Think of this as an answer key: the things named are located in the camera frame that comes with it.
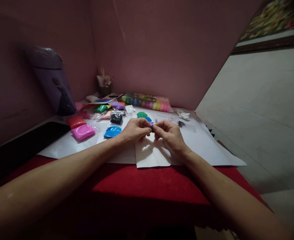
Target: thermos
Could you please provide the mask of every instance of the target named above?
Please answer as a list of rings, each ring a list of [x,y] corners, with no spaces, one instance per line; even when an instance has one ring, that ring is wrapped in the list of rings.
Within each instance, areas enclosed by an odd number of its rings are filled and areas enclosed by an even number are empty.
[[[39,46],[26,47],[25,53],[55,113],[59,116],[73,115],[76,107],[66,81],[61,56],[51,48]]]

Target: framed artwork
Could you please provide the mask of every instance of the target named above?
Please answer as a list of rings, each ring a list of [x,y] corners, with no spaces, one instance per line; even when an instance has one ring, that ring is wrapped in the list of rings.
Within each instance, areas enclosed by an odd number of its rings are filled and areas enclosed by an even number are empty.
[[[265,1],[231,54],[294,46],[294,0]]]

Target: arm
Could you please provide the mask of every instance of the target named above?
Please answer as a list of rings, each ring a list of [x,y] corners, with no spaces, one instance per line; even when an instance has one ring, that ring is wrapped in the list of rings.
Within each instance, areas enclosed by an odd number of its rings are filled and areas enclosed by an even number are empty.
[[[39,219],[125,145],[149,135],[148,126],[144,118],[131,119],[118,136],[33,169],[0,187],[0,237]]]
[[[244,239],[293,239],[277,217],[250,193],[212,167],[184,142],[178,125],[163,120],[153,127],[183,160],[209,200],[234,224]]]

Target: plastic wrapper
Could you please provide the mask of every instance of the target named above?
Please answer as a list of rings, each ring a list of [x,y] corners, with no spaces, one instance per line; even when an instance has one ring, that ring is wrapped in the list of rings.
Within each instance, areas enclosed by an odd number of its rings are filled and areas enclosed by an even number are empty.
[[[126,93],[121,97],[121,101],[125,102],[127,105],[134,105],[163,112],[173,112],[169,99],[166,97],[151,96],[140,93]]]
[[[114,108],[114,109],[117,109],[117,110],[124,110],[126,107],[119,103],[119,102],[113,102],[113,103],[110,103],[110,105]]]
[[[81,116],[74,116],[71,118],[67,118],[66,122],[68,122],[71,129],[87,124]]]
[[[105,138],[113,138],[121,133],[121,127],[116,124],[108,124],[106,133],[104,135]]]
[[[121,111],[121,110],[113,110],[111,112],[111,120],[110,122],[111,123],[114,123],[114,124],[118,124],[118,125],[121,125],[123,123],[123,115],[124,115],[124,111]]]
[[[94,111],[95,112],[100,112],[102,113],[103,111],[107,110],[108,109],[108,106],[107,105],[100,105],[100,106],[97,106]]]
[[[134,107],[132,105],[126,106],[126,112],[127,114],[132,114],[135,111]]]
[[[188,131],[191,131],[193,133],[196,133],[197,130],[196,130],[196,126],[194,124],[189,124],[189,123],[184,123],[182,121],[178,121],[177,122],[178,126],[182,129],[185,129],[185,130],[188,130]]]
[[[101,131],[101,129],[99,127],[97,127],[97,125],[94,121],[92,121],[86,125],[81,125],[81,126],[71,130],[72,134],[77,139],[77,141],[82,141],[90,136],[93,136],[93,135],[99,133],[100,131]]]

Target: red tablecloth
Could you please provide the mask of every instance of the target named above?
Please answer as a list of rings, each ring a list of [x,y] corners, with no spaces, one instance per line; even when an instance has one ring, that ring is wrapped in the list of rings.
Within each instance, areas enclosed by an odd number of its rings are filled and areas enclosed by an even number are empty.
[[[55,159],[35,156],[3,181]],[[254,197],[263,200],[235,167],[216,167]],[[43,218],[59,231],[79,236],[88,229],[135,228],[157,224],[229,227],[184,166],[137,169],[132,164],[101,166],[70,197]]]

